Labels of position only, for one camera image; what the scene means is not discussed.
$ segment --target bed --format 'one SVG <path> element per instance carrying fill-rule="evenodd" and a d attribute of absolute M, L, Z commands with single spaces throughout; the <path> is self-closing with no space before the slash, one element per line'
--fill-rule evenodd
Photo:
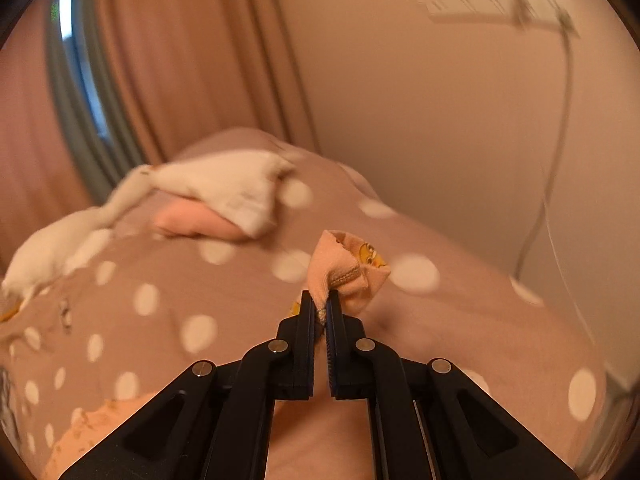
<path fill-rule="evenodd" d="M 380 202 L 350 168 L 258 130 L 213 134 L 177 160 L 283 153 L 277 227 L 255 241 L 165 238 L 153 192 L 89 264 L 0 324 L 5 432 L 38 478 L 59 475 L 194 361 L 223 364 L 289 315 L 325 230 L 367 240 L 390 276 L 360 314 L 402 357 L 446 357 L 574 466 L 605 398 L 604 362 L 544 301 Z M 370 479 L 366 406 L 329 396 L 322 344 L 310 402 L 276 406 L 267 478 Z"/>

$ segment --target curtain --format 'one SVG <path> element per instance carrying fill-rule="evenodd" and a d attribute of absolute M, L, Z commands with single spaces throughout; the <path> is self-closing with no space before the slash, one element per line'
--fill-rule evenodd
<path fill-rule="evenodd" d="M 92 204 L 47 81 L 50 0 L 33 0 L 0 50 L 0 267 L 35 231 Z"/>
<path fill-rule="evenodd" d="M 315 149 L 275 0 L 94 0 L 104 53 L 147 160 L 231 126 Z"/>
<path fill-rule="evenodd" d="M 52 9 L 60 7 L 51 1 Z M 93 0 L 72 0 L 72 32 L 60 12 L 47 26 L 47 64 L 58 119 L 78 171 L 97 204 L 145 159 L 122 110 L 97 37 Z"/>

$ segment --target fabric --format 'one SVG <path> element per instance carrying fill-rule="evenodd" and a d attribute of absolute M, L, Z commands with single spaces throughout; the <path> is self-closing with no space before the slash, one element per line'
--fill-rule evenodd
<path fill-rule="evenodd" d="M 56 444 L 40 480 L 58 480 L 62 472 L 73 465 L 96 442 L 100 442 L 114 428 L 125 422 L 131 413 L 149 402 L 153 396 L 154 394 L 147 394 L 132 400 L 110 400 L 91 413 L 79 410 L 69 431 Z"/>
<path fill-rule="evenodd" d="M 275 226 L 276 181 L 293 169 L 276 153 L 234 150 L 156 168 L 152 185 L 175 195 L 196 198 L 251 238 Z"/>
<path fill-rule="evenodd" d="M 325 304 L 332 288 L 338 291 L 342 311 L 357 316 L 385 283 L 391 270 L 371 244 L 350 233 L 324 231 L 309 261 L 307 289 L 316 306 L 321 326 L 326 322 Z M 292 309 L 300 311 L 300 300 Z"/>
<path fill-rule="evenodd" d="M 61 274 L 84 267 L 111 238 L 111 225 L 151 191 L 149 166 L 129 171 L 102 207 L 71 213 L 31 235 L 15 252 L 2 293 L 29 301 Z"/>
<path fill-rule="evenodd" d="M 166 236 L 203 235 L 219 240 L 240 241 L 248 238 L 236 224 L 220 216 L 204 202 L 176 198 L 153 220 L 156 232 Z"/>
<path fill-rule="evenodd" d="M 13 316 L 20 312 L 22 301 L 8 301 L 3 294 L 0 294 L 0 300 L 0 323 L 4 323 L 5 321 L 9 321 Z"/>
<path fill-rule="evenodd" d="M 150 170 L 151 166 L 147 164 L 137 166 L 120 181 L 100 208 L 100 217 L 105 225 L 112 225 L 151 192 Z"/>
<path fill-rule="evenodd" d="M 9 443 L 20 453 L 20 435 L 14 415 L 16 407 L 9 374 L 5 368 L 0 368 L 0 431 L 4 431 Z"/>
<path fill-rule="evenodd" d="M 74 270 L 86 267 L 92 258 L 100 254 L 112 238 L 113 229 L 96 229 L 89 233 L 76 252 L 66 259 L 62 275 L 68 276 Z"/>
<path fill-rule="evenodd" d="M 344 170 L 344 172 L 349 176 L 354 186 L 363 194 L 372 198 L 374 200 L 380 200 L 380 197 L 376 193 L 376 190 L 373 189 L 369 181 L 364 178 L 360 173 L 354 170 L 351 166 L 347 166 L 346 164 L 338 163 L 340 167 Z"/>
<path fill-rule="evenodd" d="M 94 0 L 104 53 L 152 164 L 230 126 L 312 147 L 275 0 Z"/>
<path fill-rule="evenodd" d="M 51 0 L 52 19 L 46 27 L 47 78 L 54 100 L 60 130 L 73 162 L 82 176 L 82 181 L 94 203 L 103 204 L 114 186 L 124 176 L 112 150 L 102 136 L 101 121 L 96 121 L 89 101 L 94 97 L 87 87 L 81 66 L 85 66 L 82 38 L 79 27 L 73 30 L 72 38 L 62 41 L 60 29 L 60 0 Z M 80 5 L 71 7 L 71 19 L 78 22 Z"/>
<path fill-rule="evenodd" d="M 0 272 L 32 233 L 92 205 L 47 81 L 49 4 L 33 0 L 0 50 Z"/>
<path fill-rule="evenodd" d="M 86 61 L 91 66 L 95 91 L 100 99 L 104 121 L 109 129 L 111 156 L 117 163 L 121 174 L 145 163 L 145 157 L 138 146 L 135 133 L 113 77 L 102 46 L 101 31 L 96 20 L 94 0 L 77 0 L 78 21 L 82 26 L 82 48 L 86 53 Z"/>
<path fill-rule="evenodd" d="M 58 278 L 67 259 L 89 234 L 104 227 L 99 211 L 99 208 L 91 207 L 71 213 L 31 235 L 9 264 L 2 280 L 4 296 L 26 303 L 41 288 Z"/>
<path fill-rule="evenodd" d="M 233 144 L 223 134 L 204 142 L 212 152 Z M 260 132 L 245 132 L 242 142 L 245 149 L 280 149 Z M 52 456 L 82 453 L 77 442 L 67 448 L 79 413 L 93 426 L 91 413 L 104 413 L 111 401 L 124 410 L 132 401 L 123 420 L 194 361 L 231 362 L 273 338 L 327 230 L 366 240 L 390 267 L 358 314 L 368 336 L 403 358 L 450 359 L 575 464 L 606 392 L 604 362 L 590 342 L 519 283 L 424 225 L 373 207 L 334 162 L 287 149 L 296 169 L 276 195 L 278 224 L 267 236 L 242 244 L 155 239 L 144 229 L 115 237 L 86 268 L 0 324 L 0 367 L 8 371 L 20 453 L 30 469 L 40 476 Z M 148 211 L 155 197 L 125 217 Z M 322 341 L 315 370 L 312 400 L 276 406 L 267 478 L 370 480 L 366 404 L 330 397 Z M 114 424 L 112 418 L 99 431 Z"/>
<path fill-rule="evenodd" d="M 272 136 L 266 136 L 262 131 L 255 128 L 229 128 L 216 134 L 213 134 L 199 142 L 192 144 L 179 153 L 174 162 L 190 160 L 211 153 L 221 153 L 230 150 L 240 150 L 246 147 L 254 150 L 267 150 L 273 153 L 280 153 L 281 156 L 292 162 L 295 162 L 295 154 L 297 151 L 290 144 L 285 142 L 279 143 Z M 113 226 L 114 236 L 123 238 L 140 232 L 148 232 L 152 229 L 150 219 L 153 219 L 158 213 L 171 202 L 175 200 L 175 196 L 160 190 L 153 190 L 142 204 L 127 211 Z"/>

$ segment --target cable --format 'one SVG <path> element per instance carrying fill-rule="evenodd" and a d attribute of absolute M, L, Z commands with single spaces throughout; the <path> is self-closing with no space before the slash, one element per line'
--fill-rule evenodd
<path fill-rule="evenodd" d="M 533 224 L 533 227 L 529 231 L 527 238 L 525 239 L 520 253 L 518 255 L 518 260 L 516 263 L 516 269 L 514 272 L 514 277 L 519 280 L 522 274 L 522 269 L 524 267 L 524 263 L 529 255 L 531 247 L 533 246 L 534 241 L 538 237 L 540 232 L 540 228 L 542 227 L 543 222 L 546 226 L 546 233 L 549 237 L 549 243 L 551 244 L 551 250 L 554 255 L 554 261 L 556 263 L 556 267 L 558 268 L 558 273 L 560 275 L 560 279 L 562 280 L 562 285 L 564 286 L 564 290 L 566 291 L 569 299 L 574 306 L 575 315 L 578 317 L 580 324 L 582 325 L 583 330 L 586 335 L 591 340 L 592 344 L 595 344 L 595 338 L 593 336 L 593 332 L 589 328 L 587 321 L 584 319 L 582 311 L 578 306 L 577 301 L 575 301 L 575 297 L 569 288 L 566 277 L 564 275 L 564 271 L 562 270 L 562 265 L 560 264 L 560 258 L 558 257 L 558 250 L 556 249 L 556 244 L 554 243 L 553 237 L 551 235 L 551 225 L 549 223 L 549 201 L 554 192 L 556 179 L 558 177 L 558 169 L 560 167 L 560 161 L 562 160 L 562 154 L 564 153 L 564 147 L 566 145 L 566 137 L 569 125 L 569 117 L 571 111 L 571 100 L 574 92 L 574 56 L 573 51 L 571 49 L 571 33 L 574 31 L 574 24 L 572 22 L 571 16 L 564 9 L 558 9 L 558 22 L 560 25 L 560 30 L 562 33 L 562 46 L 564 50 L 564 54 L 566 57 L 566 83 L 564 87 L 564 104 L 562 105 L 562 115 L 560 119 L 560 127 L 558 131 L 558 140 L 556 141 L 556 148 L 554 150 L 553 158 L 551 161 L 551 167 L 549 169 L 549 174 L 546 180 L 544 193 L 542 195 L 542 202 L 540 204 L 540 208 L 538 210 L 538 216 L 536 217 L 536 221 Z"/>
<path fill-rule="evenodd" d="M 562 33 L 562 47 L 566 57 L 566 79 L 564 86 L 564 103 L 562 104 L 562 115 L 560 119 L 560 127 L 558 131 L 558 140 L 556 141 L 556 148 L 554 150 L 553 158 L 551 160 L 551 167 L 545 184 L 545 190 L 538 209 L 538 215 L 532 228 L 530 229 L 527 237 L 524 240 L 518 259 L 516 261 L 515 272 L 513 273 L 516 280 L 520 279 L 522 275 L 522 269 L 524 263 L 529 256 L 529 251 L 533 246 L 533 242 L 536 240 L 543 221 L 546 217 L 546 204 L 551 202 L 551 197 L 556 185 L 556 178 L 558 177 L 558 169 L 562 160 L 562 154 L 564 153 L 564 146 L 566 144 L 566 136 L 569 125 L 569 117 L 571 111 L 571 101 L 574 93 L 574 55 L 571 49 L 571 33 L 574 30 L 574 24 L 571 16 L 566 10 L 558 9 L 558 22 L 560 24 L 560 30 Z"/>
<path fill-rule="evenodd" d="M 566 282 L 566 278 L 564 276 L 564 271 L 562 270 L 562 266 L 560 265 L 560 258 L 558 258 L 558 251 L 556 250 L 556 244 L 554 243 L 554 239 L 551 236 L 551 225 L 549 225 L 549 208 L 548 208 L 548 203 L 546 202 L 546 198 L 545 197 L 543 197 L 542 203 L 543 203 L 543 207 L 544 207 L 546 233 L 549 236 L 549 243 L 551 244 L 551 250 L 552 250 L 552 252 L 554 254 L 554 260 L 556 261 L 556 267 L 558 268 L 558 273 L 560 274 L 560 279 L 562 280 L 562 284 L 564 285 L 564 290 L 566 290 L 566 293 L 568 294 L 569 299 L 571 300 L 571 303 L 574 306 L 575 315 L 578 317 L 578 320 L 580 321 L 580 324 L 582 325 L 582 328 L 584 329 L 586 335 L 591 340 L 591 343 L 595 344 L 596 343 L 596 339 L 593 336 L 593 332 L 589 328 L 589 325 L 587 324 L 587 320 L 584 319 L 582 311 L 580 310 L 580 307 L 578 306 L 577 301 L 575 301 L 574 295 L 572 294 L 571 290 L 569 289 L 569 285 Z"/>

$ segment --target white wall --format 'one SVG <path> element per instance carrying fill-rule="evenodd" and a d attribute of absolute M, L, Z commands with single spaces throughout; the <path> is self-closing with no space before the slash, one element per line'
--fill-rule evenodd
<path fill-rule="evenodd" d="M 434 23 L 416 0 L 279 0 L 324 155 L 505 272 L 561 115 L 561 37 Z M 550 224 L 612 372 L 640 372 L 640 54 L 605 0 L 572 0 L 575 92 Z M 577 322 L 548 238 L 523 281 Z"/>

